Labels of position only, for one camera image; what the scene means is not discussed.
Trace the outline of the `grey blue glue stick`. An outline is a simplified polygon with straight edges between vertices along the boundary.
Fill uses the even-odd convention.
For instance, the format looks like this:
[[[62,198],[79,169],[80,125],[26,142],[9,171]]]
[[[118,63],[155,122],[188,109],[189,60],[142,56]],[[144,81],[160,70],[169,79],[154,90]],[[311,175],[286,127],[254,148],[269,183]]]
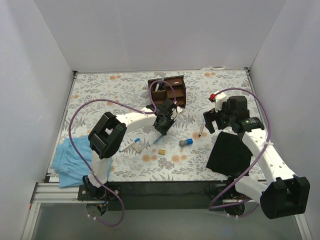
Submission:
[[[189,139],[186,139],[186,140],[180,140],[179,141],[179,146],[181,148],[185,147],[185,146],[188,146],[188,145],[192,145],[193,144],[193,139],[192,138],[189,138]]]

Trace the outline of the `blue capped white marker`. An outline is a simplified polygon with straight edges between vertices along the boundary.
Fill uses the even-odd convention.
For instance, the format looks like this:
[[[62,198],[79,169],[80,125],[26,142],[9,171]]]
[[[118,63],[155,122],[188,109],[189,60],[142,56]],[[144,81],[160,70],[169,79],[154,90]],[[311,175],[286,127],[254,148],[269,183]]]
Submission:
[[[128,143],[126,146],[122,147],[119,149],[119,152],[124,152],[126,149],[130,148],[132,145],[134,145],[135,143],[137,143],[140,140],[140,138],[136,138],[135,140],[133,140],[132,142]]]

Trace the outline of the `green capped white marker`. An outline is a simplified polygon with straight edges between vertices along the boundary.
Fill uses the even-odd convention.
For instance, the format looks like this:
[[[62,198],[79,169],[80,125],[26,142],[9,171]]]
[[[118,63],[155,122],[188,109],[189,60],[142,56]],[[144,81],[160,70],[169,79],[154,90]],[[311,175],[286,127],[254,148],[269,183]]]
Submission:
[[[159,90],[160,85],[161,85],[160,82],[157,82],[157,83],[156,83],[155,90],[154,90],[155,92]]]

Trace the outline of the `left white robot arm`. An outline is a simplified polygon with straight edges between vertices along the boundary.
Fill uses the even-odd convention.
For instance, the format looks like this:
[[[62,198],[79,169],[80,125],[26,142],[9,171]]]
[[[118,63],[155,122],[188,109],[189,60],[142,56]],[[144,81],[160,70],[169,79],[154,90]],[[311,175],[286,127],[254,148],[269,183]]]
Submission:
[[[108,181],[111,158],[119,151],[126,134],[144,127],[154,127],[165,136],[182,112],[180,106],[166,99],[157,107],[147,105],[140,110],[120,115],[104,113],[88,136],[92,150],[91,170],[87,176],[89,194],[95,200],[106,196],[104,184]]]

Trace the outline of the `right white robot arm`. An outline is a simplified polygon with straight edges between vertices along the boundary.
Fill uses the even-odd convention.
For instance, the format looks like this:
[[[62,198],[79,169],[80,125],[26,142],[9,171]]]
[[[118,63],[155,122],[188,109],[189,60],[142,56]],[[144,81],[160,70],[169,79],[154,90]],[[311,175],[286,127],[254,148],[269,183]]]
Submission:
[[[203,114],[205,126],[214,133],[213,122],[218,129],[231,127],[250,150],[255,164],[259,164],[267,184],[253,180],[247,173],[242,173],[226,186],[209,204],[211,210],[218,209],[216,201],[225,193],[237,199],[245,195],[248,200],[256,201],[269,219],[303,214],[306,211],[310,182],[306,177],[298,177],[282,160],[270,142],[270,137],[263,123],[257,117],[251,117],[245,96],[227,97],[224,93],[213,93],[209,97],[215,107]]]

